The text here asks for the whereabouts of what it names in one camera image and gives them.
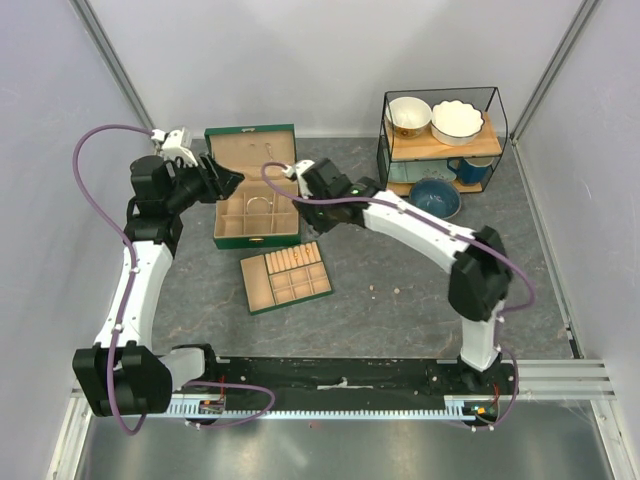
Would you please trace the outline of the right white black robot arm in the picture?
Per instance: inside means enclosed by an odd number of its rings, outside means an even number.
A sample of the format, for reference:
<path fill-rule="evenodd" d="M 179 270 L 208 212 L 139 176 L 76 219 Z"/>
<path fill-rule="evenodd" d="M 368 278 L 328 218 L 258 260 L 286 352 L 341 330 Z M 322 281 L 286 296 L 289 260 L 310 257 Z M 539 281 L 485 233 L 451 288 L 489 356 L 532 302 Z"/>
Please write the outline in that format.
<path fill-rule="evenodd" d="M 462 319 L 459 384 L 473 394 L 489 387 L 499 356 L 495 326 L 513 278 L 495 257 L 504 253 L 497 232 L 448 223 L 369 178 L 353 183 L 328 159 L 299 161 L 287 177 L 297 181 L 304 200 L 295 205 L 317 232 L 341 223 L 358 225 L 403 243 L 449 274 L 448 301 Z"/>

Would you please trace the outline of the green jewelry tray insert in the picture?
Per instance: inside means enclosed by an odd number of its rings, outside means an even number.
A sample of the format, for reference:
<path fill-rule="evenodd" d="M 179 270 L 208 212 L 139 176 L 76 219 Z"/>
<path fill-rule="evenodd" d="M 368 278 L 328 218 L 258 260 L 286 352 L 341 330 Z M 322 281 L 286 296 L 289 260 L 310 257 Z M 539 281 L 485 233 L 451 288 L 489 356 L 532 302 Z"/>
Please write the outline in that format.
<path fill-rule="evenodd" d="M 251 315 L 333 293 L 316 241 L 242 259 L 240 269 Z"/>

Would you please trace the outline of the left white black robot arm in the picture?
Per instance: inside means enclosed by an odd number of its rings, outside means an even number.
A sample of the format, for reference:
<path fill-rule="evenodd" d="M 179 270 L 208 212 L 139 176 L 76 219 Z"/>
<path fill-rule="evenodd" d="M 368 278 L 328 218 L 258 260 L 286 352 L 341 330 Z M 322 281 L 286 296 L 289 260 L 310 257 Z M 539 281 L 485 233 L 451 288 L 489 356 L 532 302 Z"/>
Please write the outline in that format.
<path fill-rule="evenodd" d="M 134 195 L 123 230 L 123 268 L 105 324 L 89 348 L 79 349 L 72 368 L 93 411 L 148 415 L 167 410 L 174 391 L 188 384 L 208 393 L 219 382 L 208 344 L 152 351 L 151 333 L 163 281 L 182 233 L 181 214 L 196 203 L 230 198 L 244 175 L 204 155 L 197 166 L 149 155 L 130 166 Z"/>

